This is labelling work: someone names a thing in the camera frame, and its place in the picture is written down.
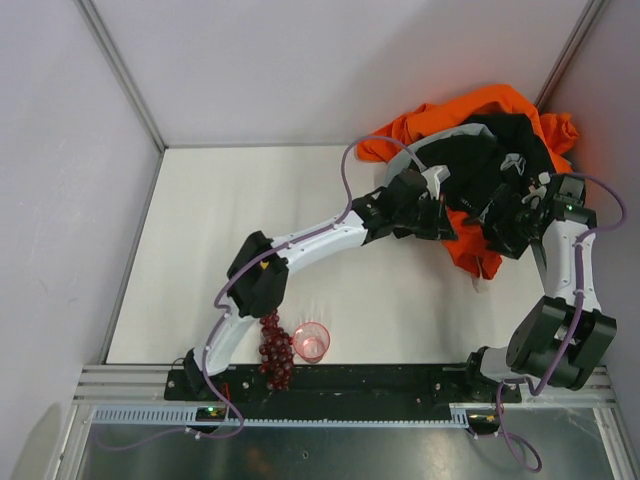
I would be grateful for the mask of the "small orange drawstring cloth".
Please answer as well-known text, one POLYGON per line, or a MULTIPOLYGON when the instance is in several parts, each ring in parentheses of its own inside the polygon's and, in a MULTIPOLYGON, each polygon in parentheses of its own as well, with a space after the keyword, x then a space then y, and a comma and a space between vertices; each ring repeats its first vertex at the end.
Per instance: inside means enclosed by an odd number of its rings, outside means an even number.
POLYGON ((453 264, 470 276, 474 290, 487 292, 502 265, 502 256, 488 248, 480 225, 466 224, 470 219, 467 213, 447 209, 447 215, 457 239, 442 240, 441 244, 453 264))

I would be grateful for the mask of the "black cloth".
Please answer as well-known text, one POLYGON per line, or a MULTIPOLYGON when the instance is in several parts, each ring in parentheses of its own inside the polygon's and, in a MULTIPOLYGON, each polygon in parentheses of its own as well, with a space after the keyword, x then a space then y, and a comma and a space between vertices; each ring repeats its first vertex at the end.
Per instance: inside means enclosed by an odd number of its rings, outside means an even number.
POLYGON ((424 168, 444 165, 447 206, 479 217, 503 185, 526 195, 543 172, 553 172, 547 147, 524 114, 475 114, 457 127, 409 146, 424 168))

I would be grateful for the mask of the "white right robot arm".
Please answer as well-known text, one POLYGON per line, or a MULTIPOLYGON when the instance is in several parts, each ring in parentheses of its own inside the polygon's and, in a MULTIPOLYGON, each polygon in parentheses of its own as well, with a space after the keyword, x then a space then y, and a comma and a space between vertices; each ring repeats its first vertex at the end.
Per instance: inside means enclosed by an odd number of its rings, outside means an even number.
POLYGON ((528 383, 532 395, 546 387, 581 389, 617 332, 604 314, 593 281, 592 247, 605 227, 587 208, 579 173, 542 173, 530 192, 503 195, 478 218, 489 250, 512 259, 540 247, 544 294, 503 348, 470 354, 466 380, 496 385, 528 383))

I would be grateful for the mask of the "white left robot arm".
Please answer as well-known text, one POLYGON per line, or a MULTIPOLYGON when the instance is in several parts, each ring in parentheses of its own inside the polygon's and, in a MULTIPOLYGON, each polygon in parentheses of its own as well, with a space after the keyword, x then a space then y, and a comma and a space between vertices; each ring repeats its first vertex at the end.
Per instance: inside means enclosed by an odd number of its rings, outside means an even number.
POLYGON ((208 388, 224 372, 248 329, 282 303, 296 273, 339 252, 359 248, 391 234, 424 240, 454 240, 441 193, 450 177, 444 165, 420 172, 405 168, 391 182, 366 195, 348 197, 344 212, 307 230, 268 238, 249 235, 214 299, 221 311, 207 339, 191 351, 208 388))

